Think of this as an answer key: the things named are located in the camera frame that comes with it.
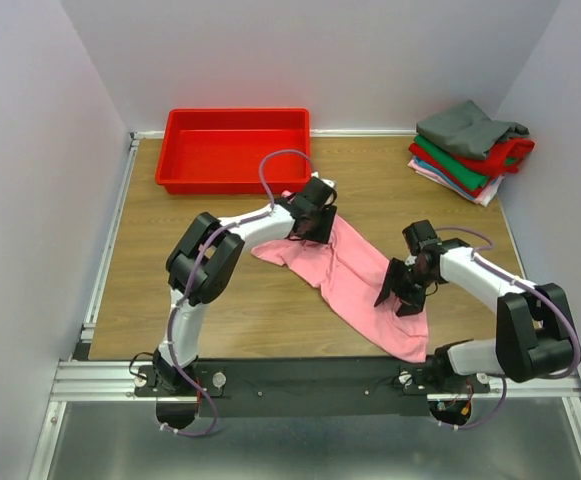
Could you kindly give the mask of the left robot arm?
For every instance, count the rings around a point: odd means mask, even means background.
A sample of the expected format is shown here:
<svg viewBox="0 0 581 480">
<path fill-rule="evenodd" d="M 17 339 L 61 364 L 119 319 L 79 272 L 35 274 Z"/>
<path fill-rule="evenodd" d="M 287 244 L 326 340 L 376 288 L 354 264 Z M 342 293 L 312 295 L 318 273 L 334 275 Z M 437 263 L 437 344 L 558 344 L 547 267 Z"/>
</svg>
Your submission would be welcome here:
<svg viewBox="0 0 581 480">
<path fill-rule="evenodd" d="M 273 240 L 327 243 L 336 199 L 336 182 L 313 175 L 301 191 L 258 210 L 221 218 L 203 212 L 194 219 L 166 261 L 171 308 L 153 367 L 167 393 L 190 387 L 207 307 L 228 286 L 241 254 Z"/>
</svg>

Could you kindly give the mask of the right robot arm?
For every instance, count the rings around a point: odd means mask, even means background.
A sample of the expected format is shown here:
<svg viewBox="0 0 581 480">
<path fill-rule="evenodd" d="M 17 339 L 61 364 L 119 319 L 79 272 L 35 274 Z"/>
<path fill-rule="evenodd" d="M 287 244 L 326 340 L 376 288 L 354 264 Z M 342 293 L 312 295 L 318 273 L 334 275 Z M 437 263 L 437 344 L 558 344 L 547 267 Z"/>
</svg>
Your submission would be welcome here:
<svg viewBox="0 0 581 480">
<path fill-rule="evenodd" d="M 432 384 L 450 392 L 467 376 L 483 373 L 516 383 L 569 376 L 581 362 L 581 345 L 565 291 L 538 285 L 486 260 L 460 239 L 432 241 L 411 249 L 407 261 L 393 258 L 375 300 L 398 299 L 398 316 L 424 310 L 427 289 L 455 284 L 495 315 L 495 337 L 466 340 L 435 350 L 426 361 Z"/>
</svg>

